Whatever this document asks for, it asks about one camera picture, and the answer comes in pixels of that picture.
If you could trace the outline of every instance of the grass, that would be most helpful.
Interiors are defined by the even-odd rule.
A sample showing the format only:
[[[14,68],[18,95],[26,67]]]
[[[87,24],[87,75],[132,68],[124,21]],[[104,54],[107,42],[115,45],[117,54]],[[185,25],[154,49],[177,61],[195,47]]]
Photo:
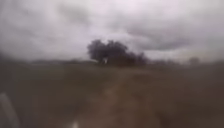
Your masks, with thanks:
[[[115,68],[16,64],[7,92],[24,128],[219,128],[224,65]]]

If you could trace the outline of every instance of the field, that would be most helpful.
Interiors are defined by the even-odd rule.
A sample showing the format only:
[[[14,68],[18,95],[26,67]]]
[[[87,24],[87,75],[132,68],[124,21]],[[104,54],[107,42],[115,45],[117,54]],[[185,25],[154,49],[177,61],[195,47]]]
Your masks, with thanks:
[[[224,127],[223,64],[16,64],[3,75],[22,128]]]

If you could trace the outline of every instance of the dirt path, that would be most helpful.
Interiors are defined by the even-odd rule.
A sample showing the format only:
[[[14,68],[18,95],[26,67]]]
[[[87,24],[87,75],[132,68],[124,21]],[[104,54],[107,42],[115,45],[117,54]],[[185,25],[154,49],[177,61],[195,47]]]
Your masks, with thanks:
[[[79,120],[80,128],[160,128],[149,97],[141,95],[131,73],[119,73],[101,95],[92,99]]]

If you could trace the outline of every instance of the cloudy sky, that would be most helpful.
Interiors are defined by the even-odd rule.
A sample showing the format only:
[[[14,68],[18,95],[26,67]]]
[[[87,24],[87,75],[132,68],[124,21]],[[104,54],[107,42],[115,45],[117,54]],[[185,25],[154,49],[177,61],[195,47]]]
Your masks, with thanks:
[[[88,58],[94,39],[153,59],[224,59],[222,0],[0,0],[0,51],[24,60]]]

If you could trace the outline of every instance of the tree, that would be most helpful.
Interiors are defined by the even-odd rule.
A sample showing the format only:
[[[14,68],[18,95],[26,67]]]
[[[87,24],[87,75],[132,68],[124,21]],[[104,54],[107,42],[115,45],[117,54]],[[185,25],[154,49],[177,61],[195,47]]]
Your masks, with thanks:
[[[147,62],[144,53],[127,52],[128,47],[119,41],[109,40],[107,44],[94,40],[88,46],[90,58],[101,64],[142,65]]]
[[[90,58],[98,61],[99,63],[105,63],[106,55],[106,45],[101,42],[101,40],[94,40],[88,46]]]
[[[198,65],[200,63],[200,59],[197,58],[197,57],[192,57],[192,58],[189,59],[189,63],[191,65]]]

